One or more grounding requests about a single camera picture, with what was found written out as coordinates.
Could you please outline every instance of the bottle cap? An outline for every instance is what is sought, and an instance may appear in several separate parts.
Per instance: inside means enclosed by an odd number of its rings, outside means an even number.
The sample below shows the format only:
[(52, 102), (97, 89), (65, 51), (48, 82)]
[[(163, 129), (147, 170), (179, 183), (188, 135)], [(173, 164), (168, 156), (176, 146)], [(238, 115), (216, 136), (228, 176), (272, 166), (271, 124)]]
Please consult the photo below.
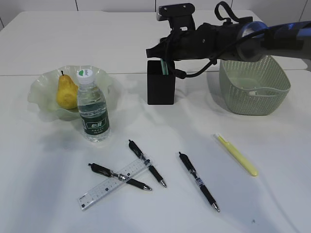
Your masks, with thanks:
[(90, 84), (95, 81), (95, 76), (91, 69), (81, 69), (77, 72), (77, 79), (80, 84)]

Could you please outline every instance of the robotic arm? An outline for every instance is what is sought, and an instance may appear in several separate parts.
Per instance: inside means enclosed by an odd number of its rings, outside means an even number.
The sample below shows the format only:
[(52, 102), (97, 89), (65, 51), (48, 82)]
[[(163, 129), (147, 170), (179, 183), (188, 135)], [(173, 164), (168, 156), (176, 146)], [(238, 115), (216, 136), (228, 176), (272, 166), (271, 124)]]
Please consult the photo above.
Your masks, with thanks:
[[(220, 15), (220, 5), (230, 18)], [(223, 25), (203, 23), (196, 29), (192, 13), (194, 6), (191, 3), (159, 7), (157, 20), (168, 20), (172, 30), (158, 45), (146, 50), (148, 58), (163, 59), (181, 79), (201, 74), (216, 64), (217, 59), (256, 62), (265, 55), (311, 58), (311, 21), (267, 27), (263, 22), (253, 22), (252, 17), (237, 18), (222, 1), (216, 5), (215, 15), (219, 20), (226, 20)], [(210, 62), (192, 75), (169, 65), (171, 61), (204, 58)]]

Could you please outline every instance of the black pen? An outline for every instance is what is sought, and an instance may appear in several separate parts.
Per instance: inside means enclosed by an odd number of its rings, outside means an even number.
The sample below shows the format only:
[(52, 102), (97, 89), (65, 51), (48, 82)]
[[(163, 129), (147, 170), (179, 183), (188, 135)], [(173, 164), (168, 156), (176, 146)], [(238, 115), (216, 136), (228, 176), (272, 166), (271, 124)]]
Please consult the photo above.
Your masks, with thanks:
[(210, 194), (210, 192), (208, 191), (208, 189), (206, 188), (205, 184), (203, 183), (203, 181), (201, 180), (200, 177), (198, 177), (198, 174), (196, 172), (196, 170), (194, 169), (194, 166), (192, 165), (192, 163), (190, 162), (189, 158), (187, 155), (179, 153), (179, 158), (181, 159), (181, 161), (183, 162), (183, 164), (186, 166), (187, 170), (190, 172), (190, 174), (195, 178), (195, 182), (196, 184), (200, 187), (200, 190), (202, 191), (202, 193), (204, 194), (204, 196), (207, 198), (209, 204), (211, 206), (214, 207), (215, 210), (217, 210), (218, 212), (220, 212), (220, 209), (215, 201), (215, 199), (213, 198), (213, 196)]
[[(138, 146), (135, 144), (134, 141), (129, 140), (128, 146), (130, 147), (130, 149), (135, 153), (135, 155), (139, 159), (141, 159), (143, 161), (147, 160), (146, 157), (144, 156), (143, 152), (138, 148)], [(167, 187), (163, 177), (158, 173), (158, 171), (156, 170), (156, 168), (153, 165), (149, 166), (148, 169), (160, 184), (162, 184), (164, 187)]]
[[(125, 180), (128, 178), (128, 176), (125, 176), (123, 174), (118, 174), (118, 173), (115, 173), (114, 171), (108, 169), (108, 168), (105, 168), (103, 166), (100, 166), (98, 164), (88, 164), (92, 171), (96, 172), (96, 173), (99, 173), (99, 174), (102, 174), (106, 177), (113, 177), (113, 178), (116, 178), (118, 179), (119, 181), (122, 181), (122, 182), (125, 182)], [(142, 182), (139, 182), (137, 180), (134, 180), (134, 179), (129, 179), (126, 183), (132, 185), (132, 186), (135, 186), (137, 188), (140, 188), (140, 189), (143, 189), (143, 190), (147, 190), (147, 191), (151, 191), (152, 188), (149, 187), (148, 185), (146, 185), (145, 183), (142, 183)]]

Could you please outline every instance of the ruler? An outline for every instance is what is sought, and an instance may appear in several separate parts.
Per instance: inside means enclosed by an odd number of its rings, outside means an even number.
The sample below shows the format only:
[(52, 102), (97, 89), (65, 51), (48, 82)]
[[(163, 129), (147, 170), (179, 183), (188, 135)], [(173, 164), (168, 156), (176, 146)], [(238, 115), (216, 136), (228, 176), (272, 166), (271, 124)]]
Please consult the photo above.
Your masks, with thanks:
[(104, 180), (102, 183), (97, 185), (96, 187), (89, 190), (82, 197), (78, 199), (81, 210), (86, 210), (100, 199), (105, 197), (107, 194), (111, 193), (116, 188), (120, 187), (130, 179), (139, 174), (140, 172), (146, 170), (150, 165), (151, 161), (149, 159), (143, 161), (141, 159), (137, 159), (123, 168), (121, 171), (118, 171), (118, 174), (123, 174), (128, 176), (128, 178), (122, 182), (113, 177), (110, 177)]

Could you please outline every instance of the white table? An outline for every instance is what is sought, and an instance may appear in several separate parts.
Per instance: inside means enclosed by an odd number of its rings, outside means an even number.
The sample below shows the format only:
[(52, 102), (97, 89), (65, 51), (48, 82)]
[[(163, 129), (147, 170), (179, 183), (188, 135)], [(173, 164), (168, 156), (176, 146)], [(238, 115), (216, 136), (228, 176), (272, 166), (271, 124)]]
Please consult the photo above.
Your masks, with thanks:
[[(253, 12), (237, 10), (239, 17)], [(196, 26), (221, 25), (213, 11), (196, 11)], [(0, 75), (39, 75), (66, 65), (93, 65), (107, 73), (146, 73), (146, 49), (169, 34), (155, 13), (23, 12), (0, 32)], [(283, 69), (306, 69), (301, 59), (277, 58)], [(207, 63), (182, 61), (177, 67), (198, 71)], [(219, 65), (209, 71), (218, 71)]]
[[(0, 232), (309, 232), (311, 73), (286, 73), (292, 89), (269, 116), (225, 110), (217, 72), (177, 80), (169, 106), (146, 104), (145, 74), (112, 75), (120, 97), (109, 113), (112, 135), (99, 144), (78, 133), (80, 120), (51, 120), (27, 103), (36, 76), (0, 77)], [(217, 132), (252, 161), (258, 177), (216, 143)], [(144, 172), (137, 179), (152, 192), (125, 185), (82, 212), (77, 198), (105, 179), (87, 164), (121, 169), (136, 158), (129, 138), (153, 158), (168, 188)], [(179, 151), (221, 213), (195, 187)]]

